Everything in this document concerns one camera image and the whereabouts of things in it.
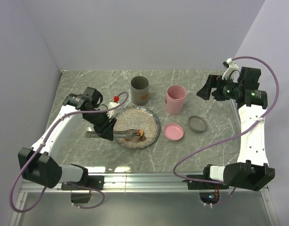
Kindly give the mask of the metal food tongs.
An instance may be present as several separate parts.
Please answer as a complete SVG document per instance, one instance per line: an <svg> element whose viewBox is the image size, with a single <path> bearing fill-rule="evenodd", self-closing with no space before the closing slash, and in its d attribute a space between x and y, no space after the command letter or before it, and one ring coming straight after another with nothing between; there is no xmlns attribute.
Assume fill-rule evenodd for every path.
<svg viewBox="0 0 289 226"><path fill-rule="evenodd" d="M129 138L133 139L138 134L138 129L128 129L124 131L113 131L114 138ZM95 131L87 131L85 134L85 138L100 138Z"/></svg>

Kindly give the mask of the brown meat piece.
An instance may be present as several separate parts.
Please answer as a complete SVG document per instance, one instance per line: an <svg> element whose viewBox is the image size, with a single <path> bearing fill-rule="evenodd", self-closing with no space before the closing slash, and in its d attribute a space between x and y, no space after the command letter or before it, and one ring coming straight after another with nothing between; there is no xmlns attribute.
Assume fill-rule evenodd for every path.
<svg viewBox="0 0 289 226"><path fill-rule="evenodd" d="M142 135L137 135L133 138L134 141L145 141L146 140L146 136L144 134Z"/></svg>

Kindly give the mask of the pink round lid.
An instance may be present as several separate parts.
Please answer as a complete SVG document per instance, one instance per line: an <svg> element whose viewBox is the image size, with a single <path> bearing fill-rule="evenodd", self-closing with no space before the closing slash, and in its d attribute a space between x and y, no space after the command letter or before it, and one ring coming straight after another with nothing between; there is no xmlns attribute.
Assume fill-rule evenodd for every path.
<svg viewBox="0 0 289 226"><path fill-rule="evenodd" d="M184 136L184 130L178 124L169 123L163 128L163 134L170 141L179 141Z"/></svg>

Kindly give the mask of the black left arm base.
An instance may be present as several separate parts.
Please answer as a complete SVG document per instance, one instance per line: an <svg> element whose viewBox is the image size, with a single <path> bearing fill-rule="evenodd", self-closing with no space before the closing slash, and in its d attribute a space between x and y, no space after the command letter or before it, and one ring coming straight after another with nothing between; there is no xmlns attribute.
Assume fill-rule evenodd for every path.
<svg viewBox="0 0 289 226"><path fill-rule="evenodd" d="M85 187L85 190L93 188L96 190L102 190L104 186L104 176L87 176L86 180L82 182L66 182L62 183L61 190L81 190L81 187Z"/></svg>

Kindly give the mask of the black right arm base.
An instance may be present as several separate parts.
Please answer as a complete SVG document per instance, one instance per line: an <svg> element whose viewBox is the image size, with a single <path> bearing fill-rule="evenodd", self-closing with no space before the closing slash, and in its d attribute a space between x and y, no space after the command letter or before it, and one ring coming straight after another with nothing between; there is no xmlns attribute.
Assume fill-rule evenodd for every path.
<svg viewBox="0 0 289 226"><path fill-rule="evenodd" d="M215 190L229 189L229 186L223 184L207 183L200 181L184 180L187 183L188 190Z"/></svg>

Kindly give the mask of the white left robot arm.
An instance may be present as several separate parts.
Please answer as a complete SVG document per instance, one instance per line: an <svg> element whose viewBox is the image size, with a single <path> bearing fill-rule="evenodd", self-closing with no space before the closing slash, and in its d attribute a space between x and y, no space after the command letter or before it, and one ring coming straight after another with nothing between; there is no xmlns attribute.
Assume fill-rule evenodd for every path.
<svg viewBox="0 0 289 226"><path fill-rule="evenodd" d="M61 166L55 158L71 131L82 120L93 125L99 138L113 141L116 120L99 110L102 100L102 94L90 87L81 95L69 94L58 116L41 138L31 148L19 151L22 178L47 188L65 182L72 182L78 189L86 188L89 184L87 168L78 165Z"/></svg>

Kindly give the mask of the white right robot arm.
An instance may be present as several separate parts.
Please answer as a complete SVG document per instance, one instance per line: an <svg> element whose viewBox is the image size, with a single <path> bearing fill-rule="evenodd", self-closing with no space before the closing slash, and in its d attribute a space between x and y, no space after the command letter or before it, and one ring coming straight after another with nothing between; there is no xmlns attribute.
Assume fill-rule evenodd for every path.
<svg viewBox="0 0 289 226"><path fill-rule="evenodd" d="M241 145L236 163L226 166L207 165L201 177L206 188L213 188L218 181L226 186L259 191L275 177L269 167L265 151L265 118L267 93L259 90L261 70L243 67L237 81L222 75L208 76L197 96L217 101L235 100L241 122Z"/></svg>

